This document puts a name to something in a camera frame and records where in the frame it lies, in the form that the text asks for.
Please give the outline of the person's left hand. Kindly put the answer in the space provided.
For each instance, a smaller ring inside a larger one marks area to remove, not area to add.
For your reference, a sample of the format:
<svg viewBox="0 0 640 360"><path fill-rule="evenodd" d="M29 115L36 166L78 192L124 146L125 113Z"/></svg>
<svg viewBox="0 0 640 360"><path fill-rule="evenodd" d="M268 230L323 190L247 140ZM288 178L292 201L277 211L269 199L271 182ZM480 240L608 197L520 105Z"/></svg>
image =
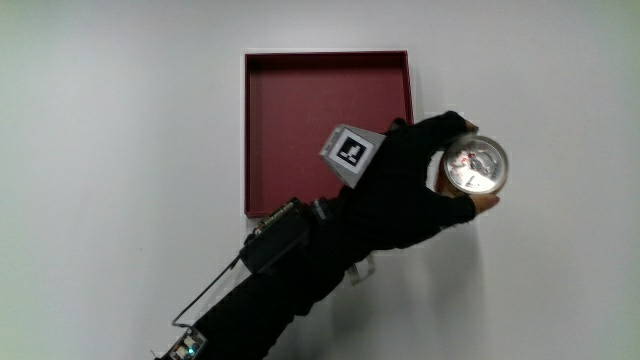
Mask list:
<svg viewBox="0 0 640 360"><path fill-rule="evenodd" d="M496 206L496 195L448 197L426 185L436 151L476 131L453 111L414 125L393 120L356 187L343 188L331 200L338 206L337 214L321 243L344 254L406 248Z"/></svg>

